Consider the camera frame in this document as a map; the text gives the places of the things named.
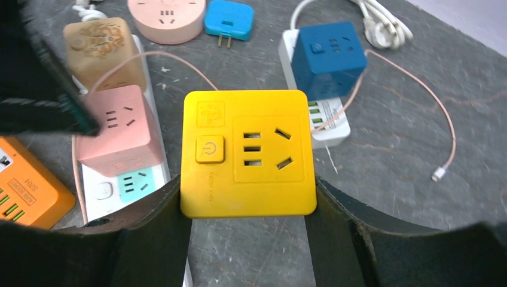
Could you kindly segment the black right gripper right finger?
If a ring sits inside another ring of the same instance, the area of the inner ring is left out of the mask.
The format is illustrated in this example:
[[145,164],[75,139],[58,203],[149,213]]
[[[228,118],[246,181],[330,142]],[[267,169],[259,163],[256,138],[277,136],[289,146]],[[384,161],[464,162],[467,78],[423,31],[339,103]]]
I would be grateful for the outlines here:
[[506,223],[453,230],[383,213],[316,178],[305,217],[317,286],[505,286]]

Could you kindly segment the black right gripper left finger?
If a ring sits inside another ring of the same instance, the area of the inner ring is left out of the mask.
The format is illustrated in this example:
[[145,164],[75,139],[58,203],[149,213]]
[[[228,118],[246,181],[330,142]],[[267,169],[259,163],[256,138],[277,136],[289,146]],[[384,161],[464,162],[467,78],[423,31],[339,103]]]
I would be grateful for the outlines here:
[[180,179],[83,227],[1,222],[2,286],[181,286],[192,221]]

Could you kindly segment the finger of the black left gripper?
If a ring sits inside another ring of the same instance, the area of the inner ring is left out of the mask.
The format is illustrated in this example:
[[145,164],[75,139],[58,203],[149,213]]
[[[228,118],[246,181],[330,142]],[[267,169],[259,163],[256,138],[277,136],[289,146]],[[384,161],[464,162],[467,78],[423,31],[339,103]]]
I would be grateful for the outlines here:
[[30,1],[1,1],[1,135],[96,136],[100,124],[39,32]]

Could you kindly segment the long white power strip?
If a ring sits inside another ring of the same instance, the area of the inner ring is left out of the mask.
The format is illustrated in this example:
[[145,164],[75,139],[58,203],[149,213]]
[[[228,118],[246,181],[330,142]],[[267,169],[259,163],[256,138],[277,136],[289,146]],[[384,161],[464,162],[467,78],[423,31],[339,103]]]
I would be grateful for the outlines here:
[[[152,109],[156,123],[158,125],[158,134],[161,140],[163,153],[162,163],[146,167],[144,169],[123,173],[113,177],[103,176],[93,169],[81,164],[76,157],[76,141],[73,140],[73,163],[81,168],[81,180],[76,184],[81,187],[81,207],[87,215],[87,220],[93,221],[113,212],[121,210],[161,188],[170,181],[169,166],[163,139],[161,137],[160,121],[158,119],[157,108],[151,87],[148,65],[146,62],[146,53],[139,38],[134,35],[134,41],[139,49],[139,54],[128,64],[140,64],[136,71],[142,72],[146,88],[142,89],[143,95]],[[137,85],[137,84],[117,84],[114,88]]]

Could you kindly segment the tan dragon cube socket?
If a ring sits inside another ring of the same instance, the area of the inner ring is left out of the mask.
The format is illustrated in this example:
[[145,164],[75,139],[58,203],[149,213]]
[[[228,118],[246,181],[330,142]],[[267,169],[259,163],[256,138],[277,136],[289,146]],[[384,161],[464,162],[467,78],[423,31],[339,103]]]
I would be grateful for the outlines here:
[[103,74],[139,54],[129,25],[119,17],[68,24],[63,36],[67,66],[87,90]]

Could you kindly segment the orange power strip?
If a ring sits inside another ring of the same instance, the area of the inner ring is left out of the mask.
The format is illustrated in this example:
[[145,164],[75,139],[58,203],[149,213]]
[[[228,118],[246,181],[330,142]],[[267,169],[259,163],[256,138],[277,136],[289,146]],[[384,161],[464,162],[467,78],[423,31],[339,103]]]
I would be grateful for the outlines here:
[[1,137],[1,219],[53,227],[75,196],[15,137]]

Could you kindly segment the pink cube socket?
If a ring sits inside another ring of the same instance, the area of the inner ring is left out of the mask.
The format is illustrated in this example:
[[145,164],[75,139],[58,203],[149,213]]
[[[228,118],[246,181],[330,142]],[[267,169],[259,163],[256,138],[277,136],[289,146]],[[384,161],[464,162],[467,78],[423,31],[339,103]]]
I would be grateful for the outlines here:
[[97,91],[85,98],[85,104],[102,129],[96,137],[77,137],[81,164],[113,177],[162,163],[158,125],[139,86]]

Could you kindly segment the white power strip with USB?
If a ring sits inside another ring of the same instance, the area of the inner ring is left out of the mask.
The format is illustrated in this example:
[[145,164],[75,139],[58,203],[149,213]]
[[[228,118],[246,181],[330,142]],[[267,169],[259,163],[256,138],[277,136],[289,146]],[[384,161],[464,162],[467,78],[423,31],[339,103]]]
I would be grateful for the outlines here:
[[[288,89],[296,89],[295,77],[291,68],[292,56],[299,30],[284,30],[278,46],[280,62]],[[342,109],[339,97],[309,102],[309,122],[312,130],[330,120]],[[342,113],[336,120],[311,136],[313,149],[328,148],[342,143],[351,133],[349,121]]]

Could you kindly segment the yellow cube socket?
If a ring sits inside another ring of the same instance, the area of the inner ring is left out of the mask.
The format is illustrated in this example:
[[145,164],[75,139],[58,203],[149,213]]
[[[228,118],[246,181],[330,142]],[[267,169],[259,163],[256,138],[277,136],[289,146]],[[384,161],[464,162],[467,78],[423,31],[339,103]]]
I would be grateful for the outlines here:
[[189,218],[309,215],[317,206],[299,90],[187,94],[181,156],[180,207]]

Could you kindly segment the pink round socket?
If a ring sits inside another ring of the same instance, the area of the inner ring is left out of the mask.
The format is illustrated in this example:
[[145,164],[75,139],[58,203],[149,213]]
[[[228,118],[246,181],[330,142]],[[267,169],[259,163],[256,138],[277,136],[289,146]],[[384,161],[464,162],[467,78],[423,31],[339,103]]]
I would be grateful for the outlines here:
[[148,40],[177,45],[203,31],[205,0],[128,0],[138,31]]

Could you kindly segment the blue cube socket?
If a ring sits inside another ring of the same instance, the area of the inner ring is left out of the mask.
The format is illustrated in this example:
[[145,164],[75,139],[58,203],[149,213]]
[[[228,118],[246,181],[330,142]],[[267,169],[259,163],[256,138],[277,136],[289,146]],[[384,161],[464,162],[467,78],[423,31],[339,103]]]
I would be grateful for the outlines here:
[[343,21],[302,27],[291,68],[297,89],[314,101],[347,96],[367,64],[353,23]]

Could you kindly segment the blue adapter plug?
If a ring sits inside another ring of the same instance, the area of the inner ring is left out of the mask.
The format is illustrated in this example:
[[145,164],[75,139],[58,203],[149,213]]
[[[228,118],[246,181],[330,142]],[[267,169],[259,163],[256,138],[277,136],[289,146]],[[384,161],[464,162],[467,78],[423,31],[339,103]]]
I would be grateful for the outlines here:
[[248,41],[251,38],[255,12],[247,4],[233,1],[210,1],[204,17],[204,31],[218,37],[218,46],[227,40],[231,47],[233,39]]

